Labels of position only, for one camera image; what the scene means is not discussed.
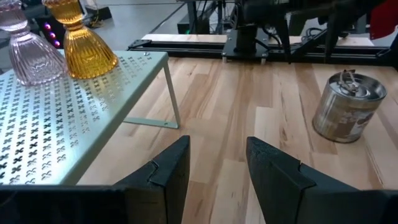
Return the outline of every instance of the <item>glass vase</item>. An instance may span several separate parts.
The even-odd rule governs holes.
[[[19,0],[0,0],[0,29],[10,33],[9,56],[22,85],[39,85],[67,74],[65,58],[30,32]]]
[[[42,0],[67,31],[63,41],[69,74],[73,78],[94,78],[112,70],[118,57],[93,31],[83,25],[78,0]]]

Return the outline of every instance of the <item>perforated metal shelf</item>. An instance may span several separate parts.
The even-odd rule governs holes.
[[[0,184],[75,184],[158,72],[163,52],[115,52],[119,65],[90,80],[42,86],[0,76]]]

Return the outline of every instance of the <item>metal tin can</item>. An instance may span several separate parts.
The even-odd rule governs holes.
[[[373,78],[355,70],[337,73],[326,83],[313,128],[331,141],[354,142],[386,95],[386,88]]]

